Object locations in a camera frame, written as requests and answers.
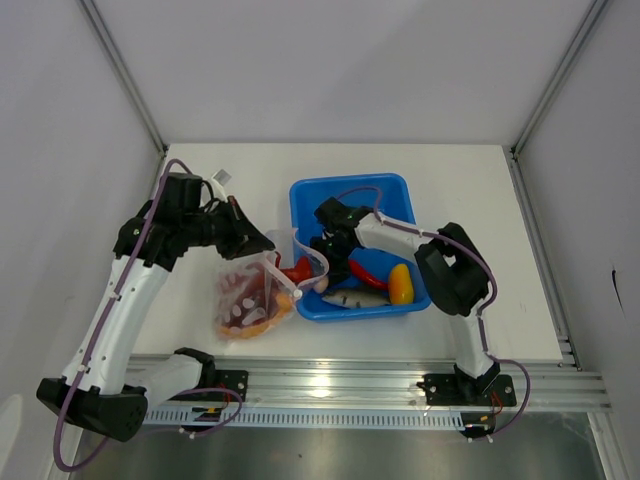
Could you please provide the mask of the raw steak slice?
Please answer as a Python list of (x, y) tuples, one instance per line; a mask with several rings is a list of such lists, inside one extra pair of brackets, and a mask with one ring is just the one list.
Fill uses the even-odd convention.
[(268, 300), (263, 295), (245, 298), (218, 317), (216, 333), (232, 340), (254, 338), (277, 326), (293, 310), (293, 300), (284, 293), (272, 294)]

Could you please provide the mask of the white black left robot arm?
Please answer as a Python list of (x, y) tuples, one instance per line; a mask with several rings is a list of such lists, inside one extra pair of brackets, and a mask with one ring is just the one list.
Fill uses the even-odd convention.
[(225, 260), (274, 250), (237, 200), (201, 201), (211, 184), (191, 173), (161, 177), (156, 195), (119, 230), (109, 284), (89, 331), (58, 378), (37, 398), (61, 424), (126, 442), (148, 410), (174, 397), (209, 398), (217, 387), (213, 356), (180, 348), (139, 381), (125, 379), (129, 358), (156, 295), (179, 258), (213, 247)]

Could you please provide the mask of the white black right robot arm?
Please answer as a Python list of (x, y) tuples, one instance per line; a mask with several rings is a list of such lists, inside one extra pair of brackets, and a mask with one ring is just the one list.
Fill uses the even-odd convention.
[(500, 373), (487, 353), (481, 316), (496, 298), (496, 280), (466, 231), (450, 222), (437, 232), (386, 216), (377, 208), (351, 207), (335, 197), (314, 212), (323, 233), (311, 247), (329, 262), (328, 285), (347, 279), (348, 259), (356, 249), (386, 252), (417, 266), (431, 303), (452, 320), (456, 340), (454, 375), (458, 395), (468, 403), (489, 396)]

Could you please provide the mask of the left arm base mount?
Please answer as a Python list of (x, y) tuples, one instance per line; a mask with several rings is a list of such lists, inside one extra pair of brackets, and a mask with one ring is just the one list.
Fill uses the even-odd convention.
[(242, 401), (245, 401), (248, 385), (249, 372), (247, 370), (217, 370), (211, 381), (195, 387), (196, 393), (175, 395), (170, 400), (236, 403), (237, 398), (231, 392), (239, 395)]

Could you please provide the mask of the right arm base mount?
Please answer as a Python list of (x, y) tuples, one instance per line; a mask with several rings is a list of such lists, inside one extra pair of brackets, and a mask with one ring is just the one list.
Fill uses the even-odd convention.
[(504, 374), (485, 382), (455, 373), (430, 373), (416, 387), (424, 392), (429, 406), (515, 407), (518, 403), (512, 378)]

